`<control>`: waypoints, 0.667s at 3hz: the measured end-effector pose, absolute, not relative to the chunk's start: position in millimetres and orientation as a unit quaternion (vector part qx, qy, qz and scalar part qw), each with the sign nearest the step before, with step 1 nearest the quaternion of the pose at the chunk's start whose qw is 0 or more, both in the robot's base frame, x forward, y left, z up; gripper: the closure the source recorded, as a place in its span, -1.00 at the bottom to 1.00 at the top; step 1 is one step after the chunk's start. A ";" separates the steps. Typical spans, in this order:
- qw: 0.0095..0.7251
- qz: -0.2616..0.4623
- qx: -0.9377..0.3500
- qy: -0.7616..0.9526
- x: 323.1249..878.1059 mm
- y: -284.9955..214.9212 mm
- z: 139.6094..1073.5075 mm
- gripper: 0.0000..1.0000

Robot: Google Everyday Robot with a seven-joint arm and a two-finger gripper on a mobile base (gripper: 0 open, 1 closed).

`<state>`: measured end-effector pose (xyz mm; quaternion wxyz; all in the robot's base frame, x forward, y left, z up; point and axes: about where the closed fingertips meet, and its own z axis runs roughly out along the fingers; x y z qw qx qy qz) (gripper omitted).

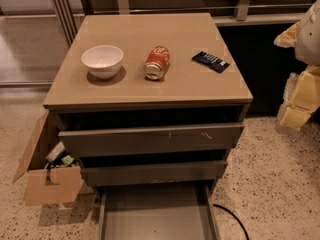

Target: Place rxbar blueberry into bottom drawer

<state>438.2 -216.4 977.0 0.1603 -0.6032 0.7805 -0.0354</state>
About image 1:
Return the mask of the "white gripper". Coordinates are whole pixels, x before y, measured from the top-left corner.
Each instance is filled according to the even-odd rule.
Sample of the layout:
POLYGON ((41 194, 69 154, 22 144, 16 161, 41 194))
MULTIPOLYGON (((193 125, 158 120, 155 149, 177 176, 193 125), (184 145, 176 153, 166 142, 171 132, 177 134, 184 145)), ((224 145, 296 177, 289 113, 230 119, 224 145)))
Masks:
POLYGON ((299 130, 320 107, 320 0, 309 8, 300 23, 279 34, 274 44, 282 48, 295 46, 296 58, 308 64, 301 74, 290 74, 279 108, 279 125, 299 130))

